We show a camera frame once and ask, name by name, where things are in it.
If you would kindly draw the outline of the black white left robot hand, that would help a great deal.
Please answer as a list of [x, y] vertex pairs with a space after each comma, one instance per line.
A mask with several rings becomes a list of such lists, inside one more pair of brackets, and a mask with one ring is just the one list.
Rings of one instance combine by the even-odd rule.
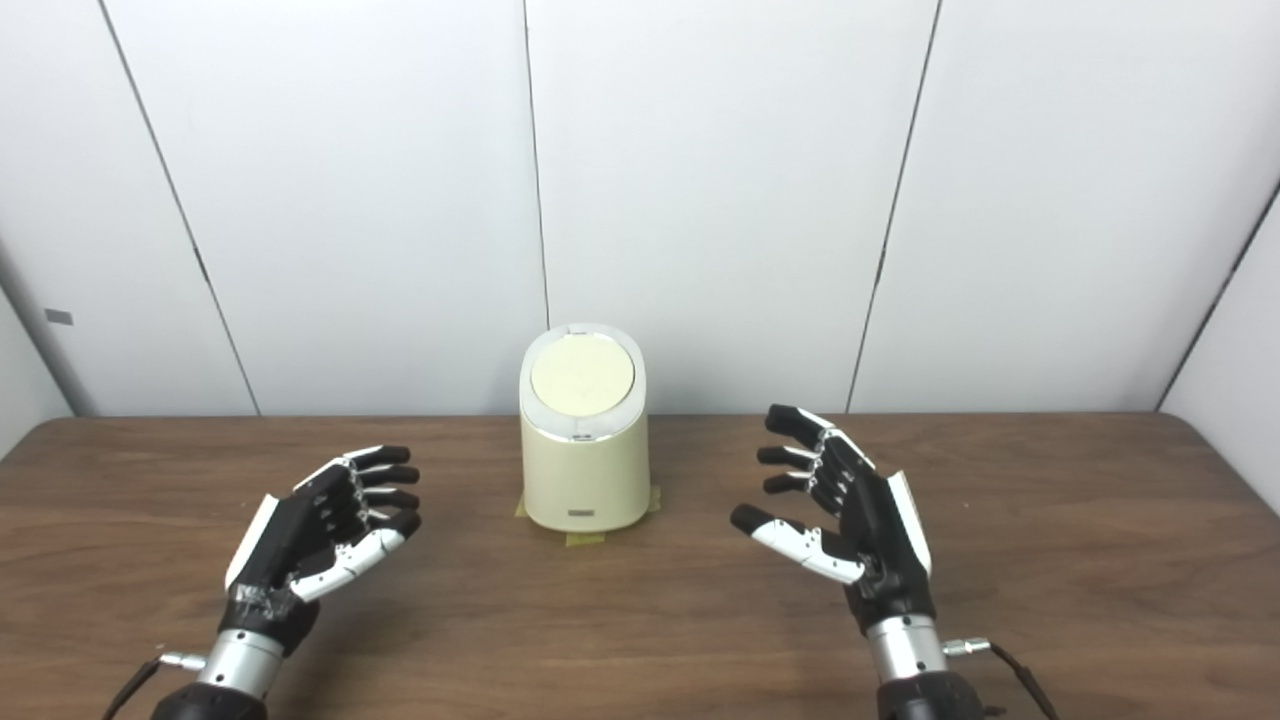
[[261, 635], [289, 657], [320, 600], [370, 571], [421, 527], [404, 446], [342, 454], [284, 497], [265, 495], [225, 573], [220, 632]]

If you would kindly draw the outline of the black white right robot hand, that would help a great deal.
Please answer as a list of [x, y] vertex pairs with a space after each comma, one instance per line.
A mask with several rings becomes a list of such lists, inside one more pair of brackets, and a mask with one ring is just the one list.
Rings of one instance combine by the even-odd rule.
[[765, 479], [764, 492], [803, 493], [838, 527], [808, 527], [750, 503], [733, 509], [731, 524], [840, 584], [863, 635], [896, 618], [936, 619], [931, 550], [904, 473], [881, 474], [845, 430], [796, 406], [771, 405], [765, 428], [797, 445], [758, 450], [759, 462], [787, 469]]

